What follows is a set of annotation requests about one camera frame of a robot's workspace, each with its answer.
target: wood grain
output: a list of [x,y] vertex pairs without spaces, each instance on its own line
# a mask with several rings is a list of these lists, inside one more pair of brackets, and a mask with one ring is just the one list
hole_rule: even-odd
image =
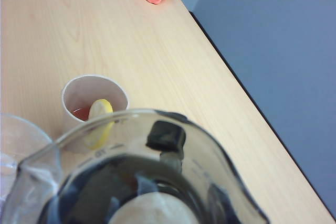
[[2,0],[1,21],[2,112],[56,138],[64,84],[102,74],[211,132],[272,223],[335,223],[180,0]]

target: lemon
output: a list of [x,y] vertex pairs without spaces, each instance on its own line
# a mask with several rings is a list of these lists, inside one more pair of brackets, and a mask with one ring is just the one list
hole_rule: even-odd
[[[89,119],[112,112],[111,103],[105,99],[99,99],[92,104]],[[111,122],[93,129],[84,139],[85,146],[91,150],[100,148],[106,142],[113,124]]]

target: tea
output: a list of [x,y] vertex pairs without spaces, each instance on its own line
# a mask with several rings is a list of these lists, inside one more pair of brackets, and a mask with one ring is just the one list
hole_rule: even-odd
[[91,106],[85,107],[85,108],[79,108],[75,109],[71,112],[75,117],[78,119],[81,119],[83,121],[87,121],[89,119],[89,112],[90,112]]

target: paper cup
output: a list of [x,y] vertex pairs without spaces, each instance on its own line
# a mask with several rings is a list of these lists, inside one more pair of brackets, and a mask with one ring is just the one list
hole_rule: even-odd
[[74,110],[89,107],[98,99],[108,100],[113,111],[126,110],[129,106],[126,93],[116,82],[96,74],[86,74],[70,80],[62,90],[61,99],[64,111],[63,133],[84,122],[72,114]]

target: glass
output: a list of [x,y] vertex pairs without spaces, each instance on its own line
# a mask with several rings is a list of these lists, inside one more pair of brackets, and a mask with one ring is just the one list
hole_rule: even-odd
[[17,164],[51,143],[49,136],[34,124],[18,116],[1,113],[1,202],[13,185]]
[[180,215],[183,223],[269,223],[216,140],[156,110],[89,120],[25,159],[2,223],[117,223],[137,214],[164,223],[158,213],[176,223]]

